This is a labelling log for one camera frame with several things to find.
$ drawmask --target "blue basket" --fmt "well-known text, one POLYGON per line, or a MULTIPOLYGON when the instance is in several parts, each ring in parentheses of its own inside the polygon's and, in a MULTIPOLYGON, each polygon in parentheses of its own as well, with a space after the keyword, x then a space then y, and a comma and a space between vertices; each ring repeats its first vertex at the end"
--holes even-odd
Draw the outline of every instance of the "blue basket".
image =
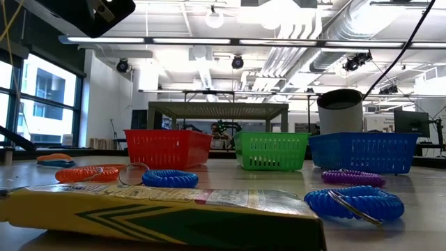
POLYGON ((338 132, 309 138, 313 162, 323 169, 407 174, 417 133, 338 132))

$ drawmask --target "green basket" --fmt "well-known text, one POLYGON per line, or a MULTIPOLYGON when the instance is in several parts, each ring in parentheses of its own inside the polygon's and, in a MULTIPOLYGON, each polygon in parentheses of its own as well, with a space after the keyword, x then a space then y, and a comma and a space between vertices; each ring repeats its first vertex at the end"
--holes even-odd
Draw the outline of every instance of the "green basket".
POLYGON ((237 161, 246 170, 300 170, 308 133, 239 132, 234 136, 237 161))

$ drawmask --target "purple coiled keychain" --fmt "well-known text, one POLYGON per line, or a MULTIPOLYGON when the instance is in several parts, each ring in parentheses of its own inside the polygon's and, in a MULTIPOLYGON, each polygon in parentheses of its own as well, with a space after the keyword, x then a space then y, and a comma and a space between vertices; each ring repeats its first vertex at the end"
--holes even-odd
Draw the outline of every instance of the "purple coiled keychain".
POLYGON ((378 188, 385 184, 384 178, 379 174, 346 169, 325 171, 322 173, 322 180, 331 184, 371 185, 378 188))

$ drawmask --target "green stripe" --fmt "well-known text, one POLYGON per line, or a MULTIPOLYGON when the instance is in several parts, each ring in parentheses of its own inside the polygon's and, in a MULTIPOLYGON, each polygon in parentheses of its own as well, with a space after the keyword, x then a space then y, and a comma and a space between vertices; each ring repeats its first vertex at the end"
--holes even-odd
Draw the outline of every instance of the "green stripe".
POLYGON ((99 215, 99 217, 103 218, 104 220, 108 220, 110 222, 113 222, 114 224, 120 225, 120 226, 126 228, 127 230, 136 232, 138 234, 147 236, 149 238, 153 238, 153 239, 155 239, 157 241, 160 241, 160 242, 166 242, 166 240, 164 240, 163 238, 154 236, 154 235, 146 233, 144 231, 140 231, 140 230, 135 229, 133 227, 129 227, 129 226, 119 222, 118 220, 113 219, 113 217, 116 217, 116 216, 133 215, 133 214, 137 214, 137 213, 146 213, 146 212, 162 210, 162 209, 166 209, 166 208, 169 208, 169 207, 167 207, 167 206, 157 206, 157 207, 154 207, 154 208, 147 208, 147 209, 142 209, 142 210, 137 210, 137 211, 123 212, 123 213, 111 213, 111 214, 108 214, 108 215, 99 215))
POLYGON ((89 217, 89 216, 87 216, 87 215, 79 215, 79 214, 77 214, 77 215, 78 215, 79 217, 81 217, 81 218, 86 219, 86 220, 91 220, 92 222, 96 222, 96 223, 98 223, 98 224, 100 224, 100 225, 103 225, 103 226, 109 227, 109 228, 111 228, 111 229, 114 229, 114 230, 116 230, 116 231, 118 231, 118 232, 120 232, 120 233, 122 233, 122 234, 127 235, 127 236, 130 236, 130 237, 133 237, 133 238, 136 238, 136 239, 139 239, 139 240, 146 241, 145 238, 142 238, 142 237, 136 236, 136 235, 134 235, 134 234, 131 234, 131 233, 129 233, 129 232, 125 231, 125 230, 122 230, 122 229, 120 229, 120 228, 118 228, 118 227, 115 227, 114 225, 111 225, 111 224, 109 224, 109 223, 102 222, 101 220, 96 220, 96 219, 91 218, 91 217, 89 217))
POLYGON ((127 206, 117 206, 117 207, 112 207, 112 208, 104 208, 104 209, 97 209, 97 210, 77 213, 76 215, 90 215, 90 214, 94 214, 94 213, 102 213, 102 212, 109 212, 109 211, 115 211, 115 210, 124 210, 124 209, 129 209, 129 208, 135 208, 138 206, 143 206, 143 205, 131 204, 131 205, 127 205, 127 206))

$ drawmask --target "orange object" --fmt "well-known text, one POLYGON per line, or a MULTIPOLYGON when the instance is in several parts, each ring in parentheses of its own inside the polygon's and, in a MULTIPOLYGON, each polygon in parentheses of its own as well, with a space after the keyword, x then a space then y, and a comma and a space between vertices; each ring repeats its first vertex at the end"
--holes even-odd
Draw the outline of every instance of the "orange object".
POLYGON ((121 165, 93 165, 58 170, 56 180, 61 183, 99 181, 108 182, 118 178, 119 170, 115 166, 121 165))
POLYGON ((48 161, 48 160, 68 160, 72 161, 72 158, 63 153, 53 153, 50 155, 44 155, 37 157, 37 161, 48 161))
POLYGON ((130 162, 177 169, 208 161, 211 135, 191 130, 124 130, 130 162))

